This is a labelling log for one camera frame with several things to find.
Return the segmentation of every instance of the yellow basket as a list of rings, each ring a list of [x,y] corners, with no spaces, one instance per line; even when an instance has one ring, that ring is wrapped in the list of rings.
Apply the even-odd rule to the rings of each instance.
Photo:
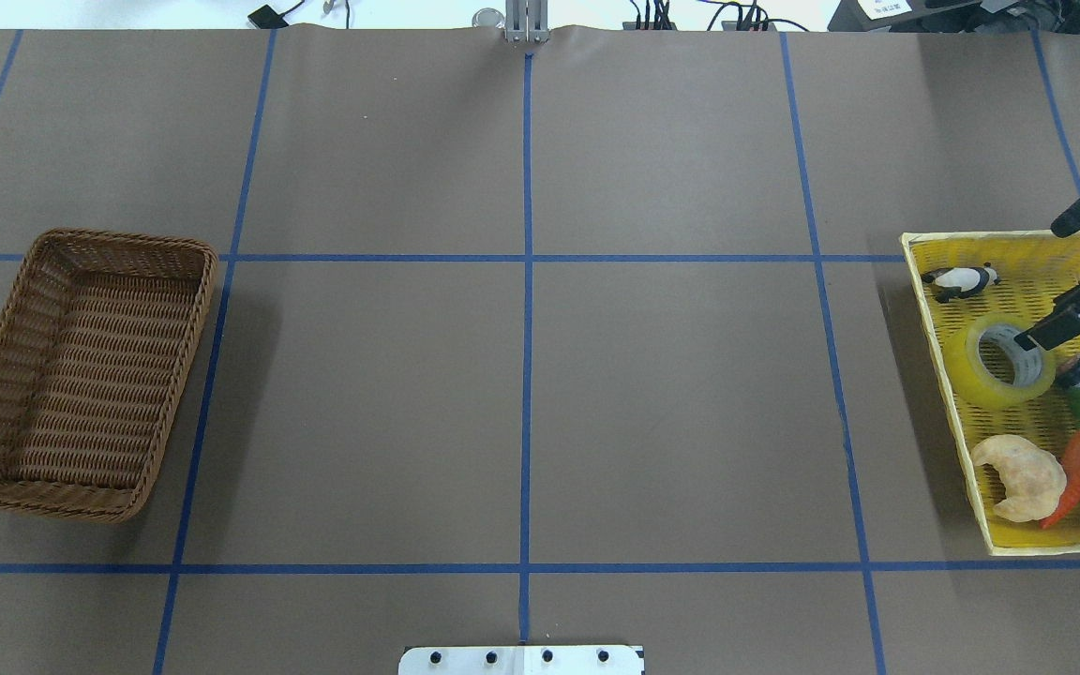
[[[1017,433],[1039,447],[1062,456],[1075,431],[1066,397],[1057,389],[1001,410],[982,409],[953,394],[944,370],[942,345],[977,316],[1007,312],[1028,324],[1053,311],[1053,298],[1080,281],[1080,233],[1057,239],[1051,231],[957,231],[912,234],[901,239],[928,337],[931,360],[948,409],[948,427],[964,471],[969,496],[982,538],[991,555],[1051,555],[1080,552],[1080,504],[1050,529],[1038,523],[1012,523],[991,508],[1005,499],[1002,483],[989,465],[973,465],[970,448],[998,433]],[[919,273],[942,267],[978,267],[989,261],[1002,283],[973,298],[936,302]],[[1057,363],[1080,352],[1080,337],[1054,350]]]

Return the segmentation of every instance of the blue grid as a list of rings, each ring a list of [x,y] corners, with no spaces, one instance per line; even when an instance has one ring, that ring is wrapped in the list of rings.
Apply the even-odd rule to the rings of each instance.
[[[11,66],[16,57],[23,31],[14,33],[8,56],[0,73],[0,97],[3,94]],[[870,561],[861,504],[861,488],[856,477],[856,461],[853,458],[852,436],[849,433],[848,406],[845,403],[843,381],[840,376],[839,355],[835,345],[835,329],[832,324],[831,305],[827,299],[824,264],[886,264],[903,261],[899,255],[833,255],[820,249],[819,232],[815,227],[813,198],[811,198],[810,176],[807,171],[807,151],[802,143],[798,103],[794,94],[792,53],[785,35],[780,35],[781,55],[785,70],[785,93],[792,112],[794,149],[796,149],[802,205],[810,234],[810,255],[537,255],[532,249],[531,228],[531,72],[535,55],[526,54],[523,60],[523,255],[346,255],[346,253],[240,253],[240,240],[244,230],[245,206],[248,188],[253,180],[253,163],[256,160],[260,138],[262,112],[265,112],[267,89],[278,32],[270,31],[267,42],[265,68],[261,72],[257,109],[253,116],[253,132],[249,136],[248,153],[245,158],[243,184],[237,206],[235,224],[232,227],[231,248],[219,256],[227,266],[224,274],[224,289],[219,299],[213,341],[211,341],[210,364],[202,391],[202,406],[199,409],[194,445],[189,467],[188,480],[183,499],[181,516],[174,546],[172,563],[168,565],[82,565],[82,564],[0,564],[0,573],[140,573],[140,576],[167,576],[167,595],[162,612],[161,631],[153,659],[154,672],[162,672],[166,654],[168,633],[171,633],[177,595],[177,584],[183,576],[402,576],[402,573],[509,573],[517,576],[519,582],[519,637],[526,642],[529,636],[529,578],[531,573],[737,573],[737,572],[853,572],[861,573],[864,582],[866,610],[869,616],[870,645],[878,674],[885,674],[886,662],[881,631],[878,623],[878,602],[874,586],[874,572],[943,572],[943,571],[1040,571],[1041,569],[1080,569],[1080,558],[1008,558],[973,561]],[[1080,192],[1080,173],[1069,146],[1062,114],[1055,103],[1053,84],[1042,52],[1041,38],[1032,32],[1034,50],[1044,84],[1048,102],[1053,114],[1055,135],[1062,145],[1069,166],[1072,183]],[[0,253],[0,261],[19,261],[23,256]],[[261,261],[402,261],[402,264],[488,264],[524,265],[524,318],[523,318],[523,396],[522,396],[522,494],[519,494],[519,563],[517,564],[437,564],[437,565],[188,565],[183,563],[188,535],[189,518],[193,508],[194,487],[198,480],[199,462],[202,458],[203,442],[210,417],[211,395],[214,393],[215,375],[218,367],[219,349],[224,341],[224,324],[227,319],[228,301],[231,298],[231,283],[235,266],[261,264]],[[536,564],[530,561],[530,453],[531,453],[531,319],[532,319],[532,272],[537,264],[811,264],[814,269],[815,286],[819,292],[820,311],[823,320],[824,337],[827,341],[827,362],[832,370],[833,393],[843,436],[843,450],[849,475],[849,499],[853,510],[853,526],[856,532],[859,561],[854,563],[717,563],[717,564]]]

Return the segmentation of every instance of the basket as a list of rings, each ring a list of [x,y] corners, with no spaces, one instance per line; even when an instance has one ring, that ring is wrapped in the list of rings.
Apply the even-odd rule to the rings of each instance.
[[[120,523],[145,505],[217,261],[192,239],[36,239],[0,315],[0,509]]]
[[[942,345],[947,338],[985,313],[1012,313],[1032,324],[1053,311],[1053,298],[1080,281],[1080,233],[1067,239],[1055,238],[1047,230],[907,233],[901,242],[912,268],[914,293],[947,407],[948,427],[956,437],[966,492],[986,548],[991,555],[1013,556],[1080,552],[1080,504],[1050,529],[1041,529],[1035,522],[1009,522],[991,510],[1005,499],[998,474],[993,467],[973,465],[970,460],[970,448],[998,433],[1017,433],[1059,458],[1075,431],[1075,419],[1064,394],[1051,388],[1020,406],[982,409],[953,394],[942,356]],[[973,298],[936,302],[919,279],[919,273],[930,269],[977,267],[985,261],[994,265],[1002,283]],[[1080,337],[1054,352],[1058,363],[1080,352]]]

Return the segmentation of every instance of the brown wicker basket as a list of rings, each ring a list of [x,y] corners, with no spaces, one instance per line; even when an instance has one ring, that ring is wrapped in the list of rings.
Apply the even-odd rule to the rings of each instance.
[[[0,315],[0,509],[119,523],[145,507],[217,264],[192,239],[36,239]]]

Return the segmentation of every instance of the white bracket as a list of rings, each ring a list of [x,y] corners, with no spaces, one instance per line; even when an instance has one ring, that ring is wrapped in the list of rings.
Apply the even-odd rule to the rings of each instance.
[[[549,0],[507,0],[507,42],[549,42]]]
[[[644,675],[644,648],[626,645],[414,648],[399,675]]]

